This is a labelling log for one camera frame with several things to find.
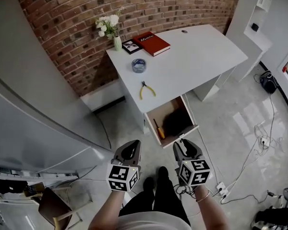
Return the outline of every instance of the picture frame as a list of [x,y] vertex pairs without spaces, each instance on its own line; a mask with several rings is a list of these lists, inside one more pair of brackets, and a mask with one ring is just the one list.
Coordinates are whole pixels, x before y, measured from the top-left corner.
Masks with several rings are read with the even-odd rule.
[[127,40],[123,42],[122,48],[129,54],[133,54],[141,49],[143,49],[140,45],[138,45],[133,39]]

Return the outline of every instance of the flower vase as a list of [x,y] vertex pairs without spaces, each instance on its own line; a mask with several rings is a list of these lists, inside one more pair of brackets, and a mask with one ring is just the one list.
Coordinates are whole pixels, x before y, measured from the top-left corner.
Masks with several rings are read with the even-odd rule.
[[114,38],[114,47],[116,51],[120,51],[121,50],[121,39],[120,36],[116,36]]

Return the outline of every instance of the desk drawer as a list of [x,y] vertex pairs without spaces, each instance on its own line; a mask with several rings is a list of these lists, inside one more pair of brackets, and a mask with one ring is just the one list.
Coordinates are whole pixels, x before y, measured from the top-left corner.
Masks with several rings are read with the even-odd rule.
[[[157,124],[161,127],[161,129],[164,131],[164,119],[171,113],[173,113],[177,109],[181,109],[182,112],[185,114],[184,118],[185,120],[182,120],[187,124],[187,127],[177,136],[171,136],[167,135],[165,133],[165,139],[161,139],[158,136],[157,127],[155,125],[154,119],[156,120]],[[174,100],[171,100],[170,102],[167,102],[163,104],[160,107],[155,108],[152,111],[149,111],[148,113],[145,113],[145,118],[148,123],[148,127],[151,130],[153,136],[156,138],[157,143],[163,147],[166,148],[170,145],[172,145],[175,141],[183,138],[187,134],[191,133],[192,131],[196,130],[198,128],[198,125],[196,125],[190,115],[190,111],[188,107],[186,106],[186,103],[182,96],[179,96],[175,98]]]

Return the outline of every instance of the bracelet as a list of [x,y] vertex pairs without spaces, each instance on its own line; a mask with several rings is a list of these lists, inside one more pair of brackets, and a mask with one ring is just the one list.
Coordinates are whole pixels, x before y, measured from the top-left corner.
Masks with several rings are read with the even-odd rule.
[[210,191],[208,191],[208,193],[207,193],[207,195],[205,197],[203,197],[200,200],[196,200],[196,202],[199,203],[199,202],[203,201],[205,198],[207,198],[209,196],[209,194],[210,194]]

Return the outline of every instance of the pliers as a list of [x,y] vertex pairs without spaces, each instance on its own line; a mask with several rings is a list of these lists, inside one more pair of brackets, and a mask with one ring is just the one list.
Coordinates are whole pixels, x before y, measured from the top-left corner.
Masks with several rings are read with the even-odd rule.
[[151,92],[154,94],[154,96],[156,96],[155,91],[154,91],[151,87],[147,86],[144,81],[142,81],[142,88],[141,88],[141,90],[140,90],[140,100],[143,99],[143,97],[142,97],[142,91],[143,91],[144,86],[145,86],[146,88],[150,89]]

